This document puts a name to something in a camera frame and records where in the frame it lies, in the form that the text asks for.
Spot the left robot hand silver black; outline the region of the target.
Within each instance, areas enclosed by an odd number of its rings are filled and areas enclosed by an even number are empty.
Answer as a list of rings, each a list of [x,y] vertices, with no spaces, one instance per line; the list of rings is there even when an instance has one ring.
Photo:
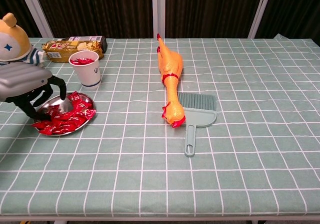
[[[66,98],[65,81],[47,69],[24,62],[11,62],[2,65],[0,70],[0,100],[13,102],[33,120],[50,120],[48,114],[38,113],[35,107],[52,95],[51,85],[59,87],[62,100]]]

